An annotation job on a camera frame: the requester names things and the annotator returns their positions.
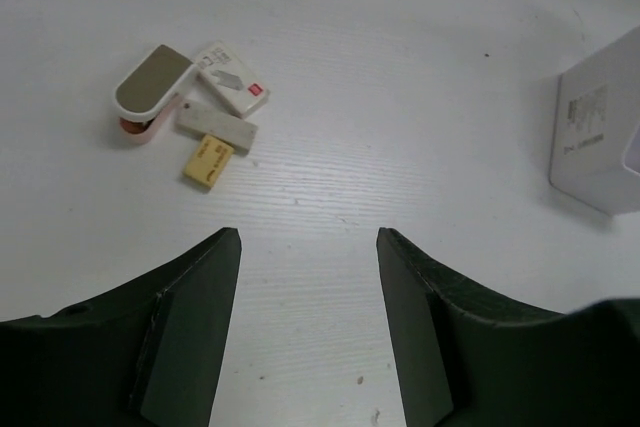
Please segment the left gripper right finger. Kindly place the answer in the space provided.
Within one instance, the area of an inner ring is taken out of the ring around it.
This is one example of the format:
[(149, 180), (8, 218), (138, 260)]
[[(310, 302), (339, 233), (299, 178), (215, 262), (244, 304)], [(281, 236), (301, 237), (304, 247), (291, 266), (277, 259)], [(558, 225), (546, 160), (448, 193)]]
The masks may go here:
[(637, 299), (556, 313), (475, 282), (394, 229), (376, 246), (408, 425), (638, 424)]

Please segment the white staples box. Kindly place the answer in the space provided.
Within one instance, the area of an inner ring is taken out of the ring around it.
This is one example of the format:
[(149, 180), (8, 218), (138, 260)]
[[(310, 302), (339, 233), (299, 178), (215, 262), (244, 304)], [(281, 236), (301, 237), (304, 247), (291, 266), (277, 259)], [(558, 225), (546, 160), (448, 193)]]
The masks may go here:
[(267, 85), (223, 42), (211, 43), (193, 61), (205, 84), (233, 115), (245, 119), (268, 101)]

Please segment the yellow eraser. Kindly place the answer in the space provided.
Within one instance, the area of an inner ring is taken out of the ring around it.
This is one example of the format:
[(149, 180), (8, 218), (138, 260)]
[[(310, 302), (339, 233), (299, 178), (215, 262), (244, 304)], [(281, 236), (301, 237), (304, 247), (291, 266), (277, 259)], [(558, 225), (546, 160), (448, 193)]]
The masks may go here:
[(182, 173), (197, 186), (211, 190), (234, 153), (231, 145), (206, 134), (185, 164)]

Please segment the white pen holder box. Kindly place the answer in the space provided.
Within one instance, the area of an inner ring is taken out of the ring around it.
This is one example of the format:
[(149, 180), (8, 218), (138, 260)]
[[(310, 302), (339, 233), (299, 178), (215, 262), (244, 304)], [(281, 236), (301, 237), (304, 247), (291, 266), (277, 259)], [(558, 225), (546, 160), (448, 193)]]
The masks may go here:
[(560, 76), (549, 181), (608, 215), (639, 210), (639, 29)]

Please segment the white speckled eraser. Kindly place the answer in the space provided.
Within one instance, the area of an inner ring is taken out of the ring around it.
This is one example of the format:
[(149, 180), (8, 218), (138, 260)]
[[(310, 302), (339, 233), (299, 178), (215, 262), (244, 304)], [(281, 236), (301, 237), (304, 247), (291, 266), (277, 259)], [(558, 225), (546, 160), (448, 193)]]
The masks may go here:
[(249, 153), (258, 132), (255, 124), (191, 100), (178, 108), (176, 125), (194, 135), (210, 135), (233, 147), (239, 155)]

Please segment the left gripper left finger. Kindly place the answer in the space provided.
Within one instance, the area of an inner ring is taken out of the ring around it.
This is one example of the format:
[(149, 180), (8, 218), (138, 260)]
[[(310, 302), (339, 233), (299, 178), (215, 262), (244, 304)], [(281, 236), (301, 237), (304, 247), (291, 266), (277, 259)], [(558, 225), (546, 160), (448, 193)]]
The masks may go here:
[(1, 325), (5, 426), (205, 426), (241, 258), (223, 228), (49, 317)]

